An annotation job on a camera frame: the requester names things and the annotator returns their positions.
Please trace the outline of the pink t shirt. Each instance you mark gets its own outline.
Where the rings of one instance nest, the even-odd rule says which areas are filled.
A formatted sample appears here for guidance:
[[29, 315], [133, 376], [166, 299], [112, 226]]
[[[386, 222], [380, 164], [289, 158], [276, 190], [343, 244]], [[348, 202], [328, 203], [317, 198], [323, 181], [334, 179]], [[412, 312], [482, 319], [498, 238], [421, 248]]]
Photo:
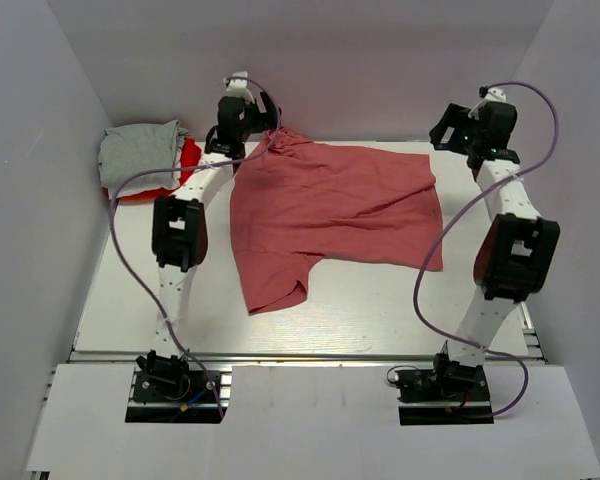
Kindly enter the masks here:
[[442, 270], [440, 251], [426, 257], [443, 228], [428, 155], [317, 143], [288, 129], [267, 133], [257, 151], [238, 168], [229, 203], [249, 314], [304, 302], [325, 258]]

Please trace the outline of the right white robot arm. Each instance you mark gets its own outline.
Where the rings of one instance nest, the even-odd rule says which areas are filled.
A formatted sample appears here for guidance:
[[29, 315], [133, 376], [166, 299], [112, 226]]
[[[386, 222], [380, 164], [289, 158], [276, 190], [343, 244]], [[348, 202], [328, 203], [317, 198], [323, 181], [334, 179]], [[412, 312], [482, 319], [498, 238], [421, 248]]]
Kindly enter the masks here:
[[473, 298], [443, 347], [451, 363], [431, 374], [433, 390], [446, 399], [466, 389], [462, 367], [482, 366], [507, 317], [543, 287], [559, 239], [559, 224], [535, 208], [519, 157], [508, 148], [516, 122], [517, 110], [506, 102], [484, 100], [474, 109], [451, 103], [429, 133], [436, 150], [467, 157], [491, 220], [474, 262]]

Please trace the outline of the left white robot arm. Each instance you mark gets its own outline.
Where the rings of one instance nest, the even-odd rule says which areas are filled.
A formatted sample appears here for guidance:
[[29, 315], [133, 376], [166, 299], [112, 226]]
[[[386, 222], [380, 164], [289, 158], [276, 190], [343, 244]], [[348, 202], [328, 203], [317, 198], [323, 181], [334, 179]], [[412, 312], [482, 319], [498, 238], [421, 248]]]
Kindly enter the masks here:
[[206, 209], [241, 164], [264, 154], [254, 150], [248, 157], [248, 138], [280, 130], [280, 108], [265, 91], [260, 99], [257, 103], [247, 94], [221, 97], [217, 124], [209, 130], [191, 175], [171, 194], [159, 196], [153, 203], [151, 250], [158, 272], [158, 289], [152, 294], [158, 310], [155, 334], [161, 341], [171, 341], [190, 360], [194, 354], [177, 333], [186, 323], [193, 278], [208, 251]]

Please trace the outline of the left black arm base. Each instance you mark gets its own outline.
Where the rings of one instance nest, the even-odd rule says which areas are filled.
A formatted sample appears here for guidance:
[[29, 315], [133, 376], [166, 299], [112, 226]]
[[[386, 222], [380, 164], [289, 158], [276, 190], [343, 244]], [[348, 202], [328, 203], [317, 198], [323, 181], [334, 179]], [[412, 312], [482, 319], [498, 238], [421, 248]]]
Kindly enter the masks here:
[[155, 351], [136, 358], [127, 423], [219, 424], [230, 398], [231, 374], [204, 372], [185, 356]]

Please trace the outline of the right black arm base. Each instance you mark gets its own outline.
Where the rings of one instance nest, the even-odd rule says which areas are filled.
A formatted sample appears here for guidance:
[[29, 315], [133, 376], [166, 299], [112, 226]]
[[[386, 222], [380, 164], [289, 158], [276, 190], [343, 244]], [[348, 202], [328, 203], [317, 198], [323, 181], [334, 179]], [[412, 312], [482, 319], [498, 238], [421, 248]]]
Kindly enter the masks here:
[[386, 372], [398, 390], [402, 426], [492, 424], [494, 415], [481, 366], [463, 366], [446, 353], [435, 355], [428, 369], [398, 365]]

